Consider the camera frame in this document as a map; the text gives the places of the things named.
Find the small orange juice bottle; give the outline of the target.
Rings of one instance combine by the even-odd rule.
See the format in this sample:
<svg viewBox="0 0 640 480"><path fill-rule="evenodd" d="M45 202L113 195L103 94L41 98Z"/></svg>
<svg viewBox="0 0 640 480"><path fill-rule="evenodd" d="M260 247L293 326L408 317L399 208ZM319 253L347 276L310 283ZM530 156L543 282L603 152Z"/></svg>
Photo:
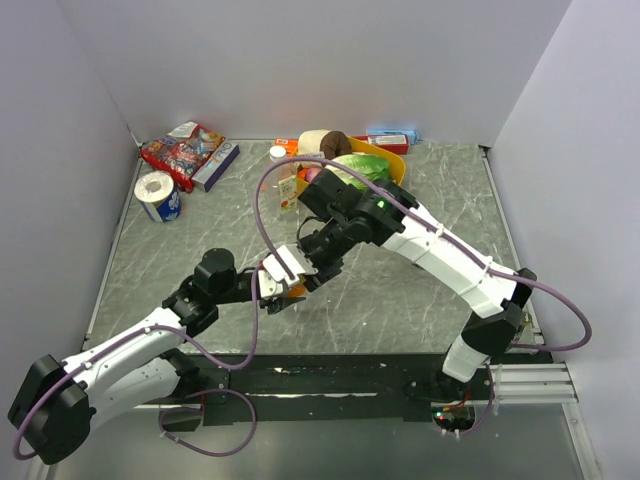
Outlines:
<svg viewBox="0 0 640 480"><path fill-rule="evenodd" d="M284 294L283 296L285 298L297 298L297 297L301 297L306 293L306 288L303 284L297 284L295 286L292 286L291 288L289 288Z"/></svg>

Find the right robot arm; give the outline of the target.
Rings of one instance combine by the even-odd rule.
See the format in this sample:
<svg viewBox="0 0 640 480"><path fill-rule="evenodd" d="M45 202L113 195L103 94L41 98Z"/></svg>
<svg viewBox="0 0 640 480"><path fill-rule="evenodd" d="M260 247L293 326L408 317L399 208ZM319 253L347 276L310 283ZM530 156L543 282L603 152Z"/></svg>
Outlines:
<svg viewBox="0 0 640 480"><path fill-rule="evenodd" d="M472 313L449 347L437 374L446 397L461 397L490 358L504 353L522 330L534 279L528 269L503 267L437 225L416 198L390 180L363 191L323 169L300 195L324 225L299 240L318 273L306 280L313 291L341 271L344 256L360 243L396 253L428 272L462 298Z"/></svg>

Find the white bottle cap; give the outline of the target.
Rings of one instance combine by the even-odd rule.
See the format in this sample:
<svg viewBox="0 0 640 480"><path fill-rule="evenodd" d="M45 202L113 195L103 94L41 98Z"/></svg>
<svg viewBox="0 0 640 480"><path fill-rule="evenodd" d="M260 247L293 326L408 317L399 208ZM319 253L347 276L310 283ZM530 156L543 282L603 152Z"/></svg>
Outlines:
<svg viewBox="0 0 640 480"><path fill-rule="evenodd" d="M287 151L280 145L274 145L269 149L269 157L272 162L278 162L287 157Z"/></svg>

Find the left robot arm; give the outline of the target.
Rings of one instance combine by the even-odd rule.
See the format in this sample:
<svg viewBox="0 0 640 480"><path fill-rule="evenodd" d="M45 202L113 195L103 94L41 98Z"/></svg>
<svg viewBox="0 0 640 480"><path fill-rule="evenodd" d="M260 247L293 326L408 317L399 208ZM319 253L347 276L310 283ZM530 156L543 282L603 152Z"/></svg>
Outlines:
<svg viewBox="0 0 640 480"><path fill-rule="evenodd" d="M30 366L8 412L17 430L14 457L53 465L93 429L138 405L168 396L191 399L198 377L182 363L180 345L193 344L217 321L219 306L251 302L255 309L278 309L316 272L294 245L243 271L230 251L207 251L193 274L133 327L64 360L45 355Z"/></svg>

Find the large clear plastic bottle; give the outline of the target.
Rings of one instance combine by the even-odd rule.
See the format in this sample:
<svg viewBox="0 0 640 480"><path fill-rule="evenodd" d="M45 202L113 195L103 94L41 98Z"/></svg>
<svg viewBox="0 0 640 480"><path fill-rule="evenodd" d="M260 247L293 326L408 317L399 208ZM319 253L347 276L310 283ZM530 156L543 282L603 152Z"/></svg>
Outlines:
<svg viewBox="0 0 640 480"><path fill-rule="evenodd" d="M271 171L261 186L267 205L278 214L297 207L297 167L294 163L278 166Z"/></svg>

